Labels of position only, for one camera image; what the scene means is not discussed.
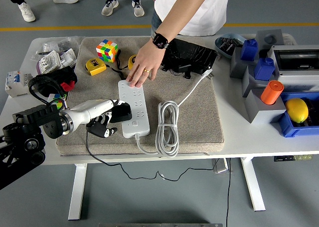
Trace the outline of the person's left hand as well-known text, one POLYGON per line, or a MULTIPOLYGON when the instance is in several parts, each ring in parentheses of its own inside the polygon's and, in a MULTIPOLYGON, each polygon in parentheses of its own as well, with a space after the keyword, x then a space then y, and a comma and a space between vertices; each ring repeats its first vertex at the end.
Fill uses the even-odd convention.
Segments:
POLYGON ((134 65, 126 81, 130 87, 141 87, 147 79, 154 80, 164 57, 165 50, 159 49, 149 41, 138 51, 134 65))

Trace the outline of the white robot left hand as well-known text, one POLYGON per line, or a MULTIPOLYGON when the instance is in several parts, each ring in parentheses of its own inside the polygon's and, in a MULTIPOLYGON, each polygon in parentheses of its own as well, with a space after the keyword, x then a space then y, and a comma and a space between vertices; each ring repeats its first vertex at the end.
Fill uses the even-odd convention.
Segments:
POLYGON ((89 133, 106 138, 113 135, 117 128, 107 128, 112 118, 112 108, 129 107, 129 104, 120 100, 89 100, 71 109, 60 112, 65 134, 74 132, 79 125, 87 125, 89 133))

